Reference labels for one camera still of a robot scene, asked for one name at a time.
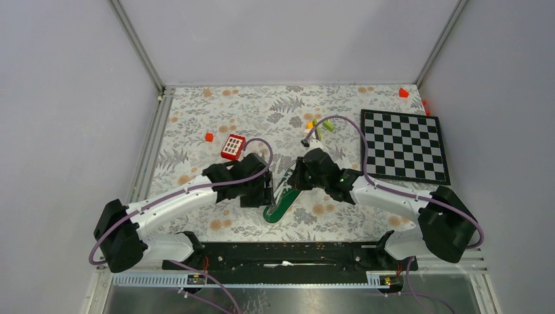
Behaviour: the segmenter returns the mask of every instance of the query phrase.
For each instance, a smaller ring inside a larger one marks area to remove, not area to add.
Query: floral tablecloth
[[[403,87],[410,95],[399,97]],[[176,188],[199,175],[220,157],[230,133],[261,137],[272,145],[275,185],[297,156],[306,123],[332,114],[360,121],[361,109],[424,114],[415,85],[375,86],[236,86],[186,87],[175,92],[150,196]],[[333,132],[322,128],[322,143],[340,167],[360,169],[360,138],[341,120]],[[215,135],[207,142],[207,132]],[[248,152],[265,159],[268,149],[253,142]],[[430,184],[389,181],[414,189]],[[376,241],[387,230],[414,227],[401,218],[369,206],[338,203],[324,191],[305,191],[277,224],[267,224],[258,209],[239,207],[239,199],[187,213],[160,227],[161,232],[193,231],[200,241]]]

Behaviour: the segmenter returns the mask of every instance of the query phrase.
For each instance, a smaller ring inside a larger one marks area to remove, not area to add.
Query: black and white checkered board
[[[361,129],[368,143],[369,175],[450,184],[437,117],[362,110]],[[361,152],[364,158],[364,144]]]

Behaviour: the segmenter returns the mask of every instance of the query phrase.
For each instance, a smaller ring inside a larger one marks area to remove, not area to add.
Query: white wall
[[[553,313],[555,2],[470,1],[422,94],[503,313]]]
[[[2,1],[0,43],[0,313],[75,314],[156,92],[106,1]]]
[[[414,82],[457,0],[122,0],[166,84]]]

